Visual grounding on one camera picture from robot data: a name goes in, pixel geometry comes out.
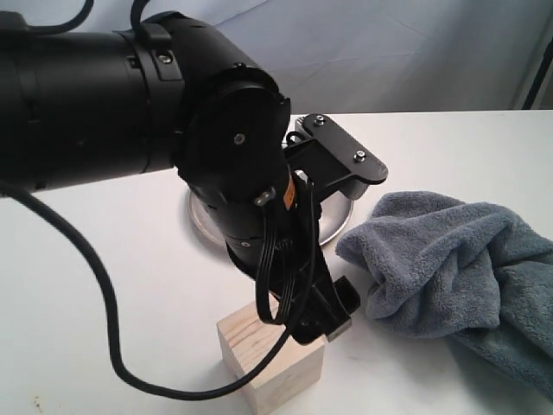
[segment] microfiber towel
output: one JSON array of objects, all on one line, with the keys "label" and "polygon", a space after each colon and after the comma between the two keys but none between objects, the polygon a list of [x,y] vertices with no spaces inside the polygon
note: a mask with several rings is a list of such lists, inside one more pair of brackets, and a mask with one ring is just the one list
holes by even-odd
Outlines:
[{"label": "microfiber towel", "polygon": [[388,194],[336,253],[372,275],[369,318],[451,336],[553,400],[553,242],[510,209]]}]

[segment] light wood cube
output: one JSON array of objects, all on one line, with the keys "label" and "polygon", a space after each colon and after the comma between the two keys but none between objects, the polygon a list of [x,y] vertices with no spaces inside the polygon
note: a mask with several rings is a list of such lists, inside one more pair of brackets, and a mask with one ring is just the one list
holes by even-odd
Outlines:
[{"label": "light wood cube", "polygon": [[[223,360],[242,377],[265,357],[284,327],[262,323],[251,303],[218,322],[217,330]],[[253,412],[267,415],[313,385],[321,377],[324,348],[322,337],[307,346],[288,339],[269,366],[242,388]]]}]

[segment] bolt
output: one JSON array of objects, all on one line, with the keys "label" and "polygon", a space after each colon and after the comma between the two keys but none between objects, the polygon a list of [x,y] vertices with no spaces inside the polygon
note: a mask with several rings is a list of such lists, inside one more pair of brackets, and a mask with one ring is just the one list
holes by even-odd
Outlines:
[{"label": "bolt", "polygon": [[320,127],[321,125],[325,124],[327,120],[322,115],[317,115],[315,117],[315,125]]},{"label": "bolt", "polygon": [[267,190],[263,192],[261,195],[259,195],[255,201],[253,201],[257,206],[265,206],[265,203],[275,198],[277,195],[277,192],[274,188],[270,188],[270,190]]},{"label": "bolt", "polygon": [[157,59],[164,65],[168,65],[173,61],[173,56],[170,54],[159,54],[157,56]]},{"label": "bolt", "polygon": [[308,182],[308,175],[305,174],[305,171],[303,170],[296,170],[296,174],[297,176],[302,179],[304,182]]},{"label": "bolt", "polygon": [[242,145],[243,143],[245,143],[245,134],[239,132],[236,136],[234,136],[234,143],[236,145]]},{"label": "bolt", "polygon": [[366,154],[363,150],[357,150],[355,151],[355,156],[353,156],[353,160],[355,160],[357,163],[362,163],[365,161]]}]

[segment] white tabletop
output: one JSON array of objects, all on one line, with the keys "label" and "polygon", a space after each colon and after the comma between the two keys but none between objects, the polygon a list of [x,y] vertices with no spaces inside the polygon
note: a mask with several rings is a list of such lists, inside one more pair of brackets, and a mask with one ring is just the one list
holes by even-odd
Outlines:
[{"label": "white tabletop", "polygon": [[[553,112],[334,119],[390,168],[388,181],[356,202],[348,227],[383,194],[424,189],[503,204],[553,239]],[[232,380],[215,323],[254,296],[247,277],[195,239],[186,193],[176,173],[166,171],[40,197],[105,261],[129,369],[150,382],[202,390]],[[0,413],[249,413],[239,393],[187,403],[126,386],[111,370],[104,305],[80,255],[13,201],[0,201],[0,230]],[[346,274],[366,292],[366,277],[334,255],[334,244],[325,253],[336,278]],[[275,414],[553,412],[546,399],[459,346],[398,337],[362,311],[353,320],[327,345],[321,381]]]}]

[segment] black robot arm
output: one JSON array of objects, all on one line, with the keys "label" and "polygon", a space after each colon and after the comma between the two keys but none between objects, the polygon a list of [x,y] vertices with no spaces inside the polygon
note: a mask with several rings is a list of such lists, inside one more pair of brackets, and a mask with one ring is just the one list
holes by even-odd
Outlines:
[{"label": "black robot arm", "polygon": [[176,167],[256,279],[263,321],[287,324],[309,290],[297,341],[351,322],[359,295],[310,251],[309,200],[318,217],[326,197],[357,199],[387,169],[320,114],[284,149],[289,101],[215,28],[170,12],[110,34],[4,30],[0,91],[0,180],[36,191]]}]

